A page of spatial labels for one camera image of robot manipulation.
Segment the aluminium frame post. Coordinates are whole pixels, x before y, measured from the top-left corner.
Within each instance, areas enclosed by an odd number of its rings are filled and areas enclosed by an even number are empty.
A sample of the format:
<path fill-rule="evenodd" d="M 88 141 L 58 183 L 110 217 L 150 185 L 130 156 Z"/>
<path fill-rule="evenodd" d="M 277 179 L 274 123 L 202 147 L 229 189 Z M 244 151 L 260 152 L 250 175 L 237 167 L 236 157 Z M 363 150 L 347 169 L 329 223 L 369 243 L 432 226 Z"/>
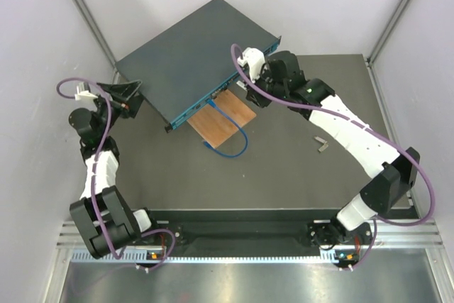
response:
<path fill-rule="evenodd" d="M 81 15 L 82 19 L 86 23 L 89 31 L 94 36 L 96 42 L 98 43 L 99 47 L 101 48 L 103 54 L 105 55 L 106 59 L 109 61 L 109 64 L 112 68 L 115 68 L 116 58 L 114 57 L 111 48 L 109 47 L 104 35 L 102 34 L 92 12 L 90 11 L 89 7 L 85 0 L 72 0 L 77 7 L 79 14 Z"/>
<path fill-rule="evenodd" d="M 393 34 L 395 28 L 399 24 L 400 20 L 402 19 L 405 11 L 409 7 L 412 0 L 399 0 L 397 5 L 395 6 L 392 15 L 389 17 L 384 29 L 380 33 L 377 42 L 374 44 L 371 53 L 365 59 L 367 67 L 370 69 L 377 61 L 378 57 L 380 56 L 383 48 L 387 44 L 387 41 L 390 39 L 391 35 Z"/>

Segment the wooden board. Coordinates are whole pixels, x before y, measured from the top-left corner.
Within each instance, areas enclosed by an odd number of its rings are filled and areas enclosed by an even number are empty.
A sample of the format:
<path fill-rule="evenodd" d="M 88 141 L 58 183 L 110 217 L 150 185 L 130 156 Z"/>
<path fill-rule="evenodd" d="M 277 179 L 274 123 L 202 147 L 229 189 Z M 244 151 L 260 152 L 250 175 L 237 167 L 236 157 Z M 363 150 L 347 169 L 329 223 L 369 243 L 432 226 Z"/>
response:
<path fill-rule="evenodd" d="M 233 92 L 226 90 L 214 99 L 215 105 L 241 128 L 256 117 L 256 113 Z M 218 148 L 239 132 L 234 123 L 209 104 L 188 119 L 189 125 L 213 148 Z"/>

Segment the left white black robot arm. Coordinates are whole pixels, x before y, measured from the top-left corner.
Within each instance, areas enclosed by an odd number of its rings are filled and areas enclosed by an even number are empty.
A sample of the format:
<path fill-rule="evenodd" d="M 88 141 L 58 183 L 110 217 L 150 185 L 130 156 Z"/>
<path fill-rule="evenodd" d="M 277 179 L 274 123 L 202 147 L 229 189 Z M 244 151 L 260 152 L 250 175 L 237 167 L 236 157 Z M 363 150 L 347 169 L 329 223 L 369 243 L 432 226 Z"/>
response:
<path fill-rule="evenodd" d="M 116 186 L 120 153 L 109 135 L 117 119 L 135 118 L 143 103 L 136 80 L 123 84 L 97 86 L 94 94 L 88 82 L 80 82 L 74 99 L 88 101 L 94 110 L 75 109 L 68 118 L 69 125 L 79 136 L 80 152 L 87 168 L 84 191 L 70 205 L 70 216 L 91 256 L 100 259 L 108 254 L 120 258 L 126 246 L 141 239 L 156 242 L 160 225 L 153 222 L 145 209 L 132 210 Z"/>

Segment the silver sfp module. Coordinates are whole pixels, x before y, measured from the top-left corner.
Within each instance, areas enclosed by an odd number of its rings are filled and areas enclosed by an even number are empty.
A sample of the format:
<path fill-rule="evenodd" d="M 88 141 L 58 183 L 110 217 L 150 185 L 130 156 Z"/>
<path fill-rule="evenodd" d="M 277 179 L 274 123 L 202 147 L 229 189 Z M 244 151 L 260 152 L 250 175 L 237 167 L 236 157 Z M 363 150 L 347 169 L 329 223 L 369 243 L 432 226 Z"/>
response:
<path fill-rule="evenodd" d="M 322 153 L 325 149 L 327 149 L 327 147 L 328 147 L 328 143 L 324 143 L 324 144 L 318 149 L 318 151 L 319 151 L 320 153 Z"/>
<path fill-rule="evenodd" d="M 327 141 L 319 136 L 314 136 L 314 139 L 320 143 L 327 143 Z"/>

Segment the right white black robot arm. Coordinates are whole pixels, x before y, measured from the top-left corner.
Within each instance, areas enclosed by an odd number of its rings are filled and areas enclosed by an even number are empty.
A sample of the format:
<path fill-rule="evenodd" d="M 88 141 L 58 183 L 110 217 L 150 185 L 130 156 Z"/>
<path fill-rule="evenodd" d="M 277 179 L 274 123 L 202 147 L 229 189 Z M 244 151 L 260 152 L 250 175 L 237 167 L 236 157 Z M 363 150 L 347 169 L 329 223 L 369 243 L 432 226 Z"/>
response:
<path fill-rule="evenodd" d="M 247 100 L 265 108 L 273 98 L 289 102 L 289 109 L 324 130 L 362 166 L 370 181 L 331 219 L 331 235 L 347 243 L 368 219 L 386 214 L 416 181 L 419 154 L 413 148 L 404 155 L 376 136 L 320 79 L 307 79 L 295 54 L 289 51 L 268 57 L 247 48 L 236 59 L 246 70 Z"/>

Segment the right aluminium frame post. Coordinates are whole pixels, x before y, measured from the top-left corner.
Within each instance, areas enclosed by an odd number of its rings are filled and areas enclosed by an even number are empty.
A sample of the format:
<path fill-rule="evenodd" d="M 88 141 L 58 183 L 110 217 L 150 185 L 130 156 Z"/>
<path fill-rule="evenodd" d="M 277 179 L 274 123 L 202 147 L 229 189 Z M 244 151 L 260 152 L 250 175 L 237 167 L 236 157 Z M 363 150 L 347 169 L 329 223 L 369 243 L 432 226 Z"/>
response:
<path fill-rule="evenodd" d="M 400 20 L 402 19 L 405 11 L 409 7 L 412 0 L 399 0 L 397 5 L 395 6 L 392 15 L 389 17 L 384 29 L 380 33 L 377 42 L 374 44 L 371 53 L 365 59 L 367 67 L 370 69 L 377 61 L 378 57 L 380 56 L 383 48 L 387 44 L 387 41 L 390 39 L 391 35 L 393 34 L 395 28 L 399 24 Z"/>

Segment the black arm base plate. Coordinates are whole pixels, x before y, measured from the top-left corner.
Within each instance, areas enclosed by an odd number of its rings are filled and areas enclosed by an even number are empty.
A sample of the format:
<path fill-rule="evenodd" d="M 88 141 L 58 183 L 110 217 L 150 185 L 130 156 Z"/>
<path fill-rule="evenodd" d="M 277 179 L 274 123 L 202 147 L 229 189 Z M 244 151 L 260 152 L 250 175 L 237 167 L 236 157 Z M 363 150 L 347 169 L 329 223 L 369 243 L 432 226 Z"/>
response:
<path fill-rule="evenodd" d="M 342 227 L 333 209 L 158 209 L 151 216 L 176 236 L 177 255 L 298 255 L 338 247 L 369 246 L 362 223 Z"/>

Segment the left aluminium frame post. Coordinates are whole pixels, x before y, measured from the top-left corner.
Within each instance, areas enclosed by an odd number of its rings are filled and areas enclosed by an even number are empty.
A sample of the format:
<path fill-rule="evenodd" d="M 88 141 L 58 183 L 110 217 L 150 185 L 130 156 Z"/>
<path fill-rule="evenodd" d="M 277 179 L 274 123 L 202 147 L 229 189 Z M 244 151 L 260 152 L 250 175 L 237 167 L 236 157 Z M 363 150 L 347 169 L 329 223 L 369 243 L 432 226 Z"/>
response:
<path fill-rule="evenodd" d="M 98 43 L 99 47 L 101 48 L 103 54 L 105 55 L 106 59 L 109 61 L 109 64 L 112 68 L 115 68 L 116 58 L 114 57 L 111 48 L 109 47 L 104 35 L 102 34 L 92 12 L 90 11 L 89 7 L 85 0 L 72 0 L 77 7 L 79 14 L 81 15 L 82 19 L 86 23 L 89 31 L 94 36 L 96 42 Z"/>

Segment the dark blue network switch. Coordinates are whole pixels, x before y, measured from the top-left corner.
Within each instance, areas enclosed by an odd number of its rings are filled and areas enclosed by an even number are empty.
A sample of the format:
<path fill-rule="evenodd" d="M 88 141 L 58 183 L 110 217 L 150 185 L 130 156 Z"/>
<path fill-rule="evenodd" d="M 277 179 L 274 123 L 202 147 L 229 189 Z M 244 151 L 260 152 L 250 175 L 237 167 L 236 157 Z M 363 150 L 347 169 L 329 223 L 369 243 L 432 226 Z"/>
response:
<path fill-rule="evenodd" d="M 239 76 L 231 46 L 264 55 L 281 42 L 225 0 L 210 0 L 116 63 L 173 131 Z"/>

